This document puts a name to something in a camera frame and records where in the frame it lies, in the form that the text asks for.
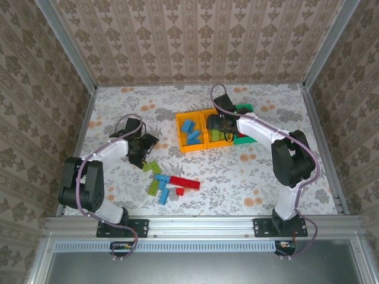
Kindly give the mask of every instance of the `toy block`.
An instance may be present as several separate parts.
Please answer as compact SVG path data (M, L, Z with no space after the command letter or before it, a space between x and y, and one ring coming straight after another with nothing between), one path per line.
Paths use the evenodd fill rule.
M150 185L150 188L147 194L151 196L156 196L158 192L158 185L159 185L159 182L157 180L153 180L152 185Z
M184 188L176 188L176 195L183 196L184 195Z
M196 190L200 189L200 182L197 182L196 180L183 179L177 176L172 176L170 178L170 184L183 186L184 188L191 188Z
M191 133L195 128L195 122L192 120L185 120L182 126L182 132Z
M142 168L143 172L147 173L149 170L151 170L151 167L149 163L145 163Z
M168 193L170 191L167 189L167 188L164 188L162 190L162 194L160 195L160 198L159 198L159 204L161 205L166 205L166 202L167 202L167 197L168 197Z
M187 139L188 139L188 140L192 140L192 139L195 139L195 138L197 138L197 137L199 137L199 136L200 136L200 131L196 130L196 131L194 131L194 132L192 132L192 133L189 133L189 134L187 135Z
M159 182L158 188L159 188L160 190L163 190L163 188L165 188L166 185L167 185L167 183L166 183L164 180L161 180L161 181Z
M156 161L150 162L149 165L150 165L150 168L153 170L154 174L162 173L162 170L160 169Z
M220 141L220 132L219 130L211 130L212 142Z
M187 145L196 145L196 144L200 144L200 139L187 140Z
M159 180L160 182L165 182L165 183L169 183L170 182L170 176L165 176L165 175L160 175L160 174L157 174L155 175L154 179L155 180Z

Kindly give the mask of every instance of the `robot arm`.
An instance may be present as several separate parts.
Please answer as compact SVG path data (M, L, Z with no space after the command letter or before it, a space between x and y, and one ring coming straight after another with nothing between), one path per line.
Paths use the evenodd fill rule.
M290 139L284 137L267 122L259 123L258 118L247 108L237 109L231 102L229 96L224 95L216 98L214 102L225 111L243 114L243 117L227 114L217 109L218 115L210 115L207 121L208 129L217 129L224 133L241 133L254 138L257 142L271 149L272 167L275 177L282 184L279 191L278 203L274 209L274 217L279 222L288 221L296 217L295 206L298 198L297 192L300 182L308 179L315 168L315 163L303 148ZM307 139L303 132L296 130L292 133L281 130L292 138L302 142L309 148Z
M237 120L238 132L254 138L266 148L271 149L273 171L282 184L275 212L282 220L289 220L296 215L295 204L300 181L310 177L311 171L315 168L314 162L307 153L302 151L301 147L294 145L283 135L257 123L258 117L253 112L245 115L252 117L253 120L239 118ZM305 135L301 131L290 133L282 130L282 132L308 146Z
M140 120L129 118L124 129L110 137L120 137L135 130ZM104 171L111 169L112 164L123 157L128 157L131 164L143 167L143 161L159 139L151 134L141 136L142 129L123 139L108 141L106 145L92 153L92 157L84 165L80 178L80 203L83 209L95 213L102 220L113 224L127 225L127 210L104 198ZM76 181L79 167L84 157L70 157L65 161L62 181L59 188L59 203L77 209Z

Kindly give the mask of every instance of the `orange bin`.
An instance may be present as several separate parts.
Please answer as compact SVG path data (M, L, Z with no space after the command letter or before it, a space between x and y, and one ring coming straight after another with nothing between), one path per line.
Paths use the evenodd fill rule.
M194 131L200 131L200 136L198 137L198 139L200 139L200 144L187 145L187 133L181 131L185 120L192 120L196 123ZM201 111L184 112L181 114L176 114L176 126L178 129L179 147L182 153L204 150L207 148L208 137L206 136L208 136L208 134L206 131L204 131L205 125L203 125Z
M207 129L207 120L208 120L208 116L210 114L217 114L216 109L213 108L213 109L206 109L206 110L201 111L201 117L203 119L203 125L204 125L204 133L207 134L207 135L205 135L205 138L207 140L207 149L216 148L216 147L226 147L226 146L233 145L233 141L232 141L233 137L231 134L228 134L226 136L226 138L230 142L228 142L226 140L212 141L212 133L210 130Z

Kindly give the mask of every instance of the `green lego brick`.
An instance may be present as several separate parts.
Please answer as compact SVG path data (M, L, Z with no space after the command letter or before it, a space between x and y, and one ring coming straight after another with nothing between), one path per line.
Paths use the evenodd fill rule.
M156 196L158 192L158 186L159 186L159 181L153 180L152 185L150 185L150 188L147 194L151 196Z
M219 130L211 130L212 142L220 141L220 132Z
M248 108L249 110L254 112L253 106L251 104L236 105L237 109L240 109L243 107ZM238 138L238 135L237 134L235 135L234 145L247 144L247 143L253 143L253 142L256 142L256 140L254 140L253 138L249 136Z
M147 173L149 170L151 170L151 167L149 163L145 163L142 168L143 172Z
M149 164L150 164L150 168L153 170L154 174L162 173L162 170L160 169L160 167L158 166L158 163L156 161L152 161Z

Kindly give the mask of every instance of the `blue lego brick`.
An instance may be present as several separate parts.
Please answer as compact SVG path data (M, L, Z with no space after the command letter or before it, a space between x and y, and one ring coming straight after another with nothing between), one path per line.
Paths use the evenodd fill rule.
M157 174L154 177L154 179L159 180L159 181L163 181L165 183L169 183L170 178L171 178L170 176L165 176L165 175L160 175L160 174Z
M159 204L166 205L168 193L169 193L169 190L167 188L164 188L162 190L162 194L160 195L160 198L159 198Z
M187 135L187 139L192 140L192 139L195 139L195 138L197 138L199 136L200 136L200 131L196 130L196 131L194 131L192 133L189 133Z
M200 139L187 140L187 145L196 145L196 144L200 144Z
M182 132L191 133L195 128L195 122L192 120L185 120L182 126Z
M163 188L166 187L166 185L167 185L167 182L160 180L159 185L158 185L158 189L162 190Z

